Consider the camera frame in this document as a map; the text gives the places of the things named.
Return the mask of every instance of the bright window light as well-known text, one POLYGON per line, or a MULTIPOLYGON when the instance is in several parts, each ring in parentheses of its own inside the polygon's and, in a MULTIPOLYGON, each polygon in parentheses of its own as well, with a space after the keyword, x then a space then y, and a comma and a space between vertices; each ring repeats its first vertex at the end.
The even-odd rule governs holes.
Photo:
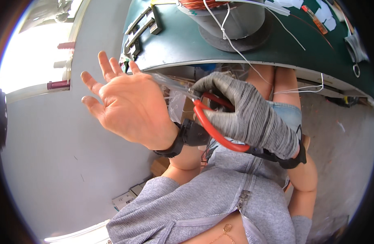
POLYGON ((73 18, 76 15, 76 12, 78 10, 78 7, 80 7, 80 4, 83 0, 74 0, 72 2, 72 5, 70 6, 70 10, 68 11, 69 16, 68 18, 73 18))
POLYGON ((109 239, 106 229, 108 222, 109 219, 68 235, 45 238, 44 241, 51 244, 106 244, 109 239))
POLYGON ((61 81, 65 69, 54 69, 53 65, 69 58, 69 50, 58 50, 57 46, 68 40, 72 25, 41 25, 14 34, 0 66, 0 88, 3 92, 61 81))

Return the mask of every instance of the gloved hand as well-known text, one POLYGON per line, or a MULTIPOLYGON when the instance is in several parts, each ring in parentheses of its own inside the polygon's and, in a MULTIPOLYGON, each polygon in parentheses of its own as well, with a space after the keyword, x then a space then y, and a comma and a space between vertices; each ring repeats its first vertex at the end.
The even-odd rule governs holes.
POLYGON ((264 148, 278 158, 291 158, 298 147, 297 134, 276 114, 250 83, 213 72, 197 81, 197 92, 220 91, 235 106, 235 112, 204 110, 210 123, 224 136, 255 148, 264 148))

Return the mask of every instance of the gold necklace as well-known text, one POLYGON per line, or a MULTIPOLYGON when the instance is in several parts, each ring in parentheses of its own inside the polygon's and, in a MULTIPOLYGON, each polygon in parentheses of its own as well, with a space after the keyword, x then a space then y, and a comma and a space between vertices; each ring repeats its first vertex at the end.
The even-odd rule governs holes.
POLYGON ((219 237, 217 237, 214 240, 210 241, 209 244, 213 243, 214 241, 216 241, 218 238, 220 238, 223 235, 226 235, 227 237, 229 237, 232 240, 232 244, 234 244, 234 241, 233 241, 232 237, 230 237, 227 234, 227 232, 230 232, 231 229, 232 229, 232 225, 231 224, 225 224, 225 226, 223 227, 223 233, 219 237))

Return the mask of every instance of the floor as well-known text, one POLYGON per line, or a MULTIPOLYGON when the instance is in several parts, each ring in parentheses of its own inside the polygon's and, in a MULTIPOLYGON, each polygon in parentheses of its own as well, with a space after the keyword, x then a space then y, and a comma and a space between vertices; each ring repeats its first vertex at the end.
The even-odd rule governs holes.
POLYGON ((308 153, 318 170, 308 243, 319 243, 352 218, 367 187, 374 164, 374 110, 340 107, 311 93, 301 95, 301 106, 303 134, 311 138, 308 153))

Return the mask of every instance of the denim shorts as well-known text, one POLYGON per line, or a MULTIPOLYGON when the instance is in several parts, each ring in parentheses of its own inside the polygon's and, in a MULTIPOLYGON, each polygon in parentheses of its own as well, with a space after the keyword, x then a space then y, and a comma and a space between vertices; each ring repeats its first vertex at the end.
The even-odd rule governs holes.
MULTIPOLYGON (((288 103, 277 103, 273 101, 267 101, 273 110, 282 118, 282 120, 295 132, 298 127, 302 124, 302 113, 301 110, 294 105, 288 103)), ((301 131, 297 133, 299 139, 301 139, 301 131)))

